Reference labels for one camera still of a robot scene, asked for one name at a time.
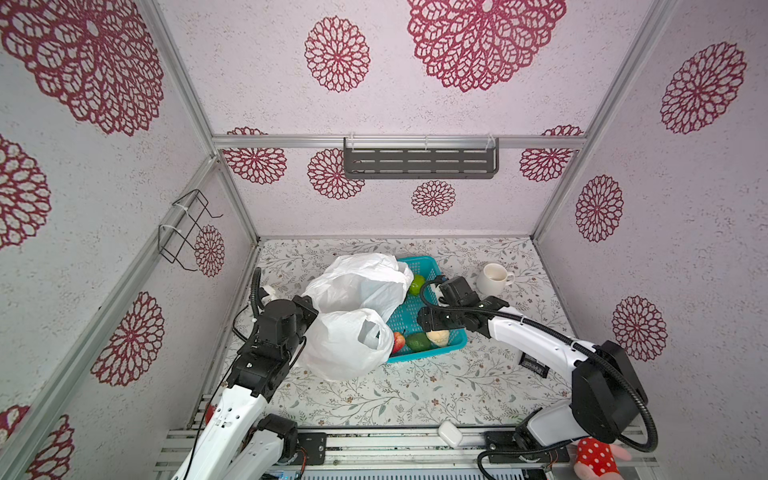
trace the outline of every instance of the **beige round vegetable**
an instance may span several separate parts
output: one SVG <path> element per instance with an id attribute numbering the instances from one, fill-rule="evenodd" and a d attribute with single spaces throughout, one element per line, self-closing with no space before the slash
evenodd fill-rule
<path id="1" fill-rule="evenodd" d="M 448 330 L 433 330 L 427 332 L 427 338 L 437 346 L 448 346 L 448 338 L 451 333 Z"/>

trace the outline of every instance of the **red floral pattern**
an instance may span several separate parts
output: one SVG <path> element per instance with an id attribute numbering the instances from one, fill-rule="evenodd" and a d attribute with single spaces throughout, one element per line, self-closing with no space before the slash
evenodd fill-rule
<path id="1" fill-rule="evenodd" d="M 558 125 L 544 132 L 544 135 L 582 135 L 584 132 L 573 125 Z M 567 148 L 528 148 L 520 158 L 523 176 L 537 182 L 560 177 L 574 151 Z"/>
<path id="2" fill-rule="evenodd" d="M 213 225 L 206 225 L 194 242 L 194 259 L 205 276 L 214 276 L 224 265 L 224 240 Z"/>
<path id="3" fill-rule="evenodd" d="M 306 169 L 315 190 L 328 198 L 342 200 L 357 195 L 365 180 L 352 180 L 344 174 L 344 152 L 338 148 L 317 152 Z"/>
<path id="4" fill-rule="evenodd" d="M 619 226 L 623 208 L 619 183 L 608 175 L 593 178 L 581 189 L 576 202 L 578 231 L 591 242 L 605 240 Z"/>
<path id="5" fill-rule="evenodd" d="M 37 161 L 0 135 L 0 250 L 37 235 L 51 211 L 51 191 Z"/>
<path id="6" fill-rule="evenodd" d="M 419 185 L 411 196 L 411 205 L 425 217 L 442 215 L 453 206 L 456 192 L 450 184 L 441 180 L 430 180 Z"/>
<path id="7" fill-rule="evenodd" d="M 674 133 L 688 134 L 725 113 L 744 82 L 744 52 L 735 44 L 710 45 L 672 75 L 661 99 L 661 121 Z"/>
<path id="8" fill-rule="evenodd" d="M 653 360 L 667 346 L 667 324 L 648 299 L 628 296 L 616 305 L 612 323 L 616 340 L 635 359 Z"/>
<path id="9" fill-rule="evenodd" d="M 408 0 L 414 55 L 445 87 L 488 90 L 533 62 L 565 0 Z"/>
<path id="10" fill-rule="evenodd" d="M 366 38 L 344 18 L 325 17 L 304 42 L 306 66 L 330 91 L 349 91 L 368 73 L 371 58 Z"/>
<path id="11" fill-rule="evenodd" d="M 56 430 L 45 439 L 45 444 L 27 468 L 28 480 L 60 480 L 69 472 L 69 461 L 74 453 L 72 440 L 74 429 L 69 425 L 69 415 L 62 415 Z"/>
<path id="12" fill-rule="evenodd" d="M 16 430 L 16 425 L 24 418 L 27 411 L 29 411 L 29 406 L 14 405 L 0 413 L 0 449 Z"/>
<path id="13" fill-rule="evenodd" d="M 99 383 L 126 386 L 139 379 L 157 358 L 163 346 L 165 319 L 157 300 L 139 293 L 133 308 L 109 339 L 91 367 Z"/>
<path id="14" fill-rule="evenodd" d="M 256 128 L 238 127 L 229 135 L 266 135 Z M 286 173 L 282 148 L 234 148 L 221 152 L 232 171 L 255 184 L 277 182 Z"/>
<path id="15" fill-rule="evenodd" d="M 163 70 L 131 0 L 4 0 L 5 50 L 79 121 L 133 135 L 160 114 Z"/>

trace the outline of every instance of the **white plastic bag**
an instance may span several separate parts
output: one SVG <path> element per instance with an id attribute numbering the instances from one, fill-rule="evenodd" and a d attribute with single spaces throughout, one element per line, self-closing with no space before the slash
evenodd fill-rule
<path id="1" fill-rule="evenodd" d="M 300 362 L 318 377 L 349 380 L 386 362 L 395 342 L 386 321 L 405 300 L 413 272 L 392 255 L 343 255 L 303 295 L 319 312 Z"/>
<path id="2" fill-rule="evenodd" d="M 367 308 L 321 313 L 306 338 L 300 362 L 328 381 L 365 375 L 387 361 L 395 344 L 382 317 Z"/>

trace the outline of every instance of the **green lime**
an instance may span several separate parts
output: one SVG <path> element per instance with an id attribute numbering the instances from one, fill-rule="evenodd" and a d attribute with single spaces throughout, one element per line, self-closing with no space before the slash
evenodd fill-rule
<path id="1" fill-rule="evenodd" d="M 432 343 L 424 332 L 408 335 L 406 337 L 406 345 L 414 352 L 423 352 L 432 348 Z"/>
<path id="2" fill-rule="evenodd" d="M 422 290 L 422 286 L 427 283 L 427 279 L 424 278 L 421 275 L 414 275 L 413 281 L 411 282 L 411 286 L 408 287 L 408 293 L 410 293 L 413 296 L 418 296 L 419 292 Z"/>

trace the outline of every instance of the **black wire rack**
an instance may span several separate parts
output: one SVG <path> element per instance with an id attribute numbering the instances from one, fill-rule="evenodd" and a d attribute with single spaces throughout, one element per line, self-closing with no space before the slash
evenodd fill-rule
<path id="1" fill-rule="evenodd" d="M 196 216 L 193 216 L 190 214 L 190 210 L 193 209 L 193 207 L 197 204 L 201 205 L 202 208 L 200 209 L 200 213 L 198 213 Z M 200 220 L 200 217 L 203 216 L 203 214 L 208 214 L 211 218 L 221 218 L 223 217 L 223 214 L 221 215 L 213 215 L 210 210 L 208 210 L 208 199 L 205 197 L 203 192 L 201 192 L 198 189 L 191 190 L 189 193 L 183 195 L 178 200 L 174 201 L 172 205 L 174 207 L 179 207 L 180 209 L 184 210 L 184 215 L 182 218 L 180 218 L 175 225 L 168 225 L 168 224 L 162 224 L 157 226 L 157 252 L 163 256 L 165 260 L 168 260 L 170 263 L 178 263 L 181 265 L 181 268 L 190 271 L 190 272 L 197 272 L 197 268 L 186 268 L 184 264 L 181 262 L 181 259 L 179 258 L 179 255 L 181 254 L 181 250 L 184 248 L 184 245 L 189 245 L 189 247 L 192 250 L 196 250 L 194 245 L 190 243 L 189 237 L 192 234 L 192 232 L 195 231 L 195 227 L 202 231 L 203 228 L 198 223 Z M 184 218 L 189 218 L 192 220 L 192 224 L 190 225 L 189 230 L 184 233 L 179 228 L 179 225 L 181 225 L 181 221 Z M 163 241 L 163 234 L 167 229 L 170 229 L 170 235 Z M 168 244 L 175 238 L 179 237 L 181 238 L 181 243 L 176 249 L 175 252 L 169 250 Z"/>

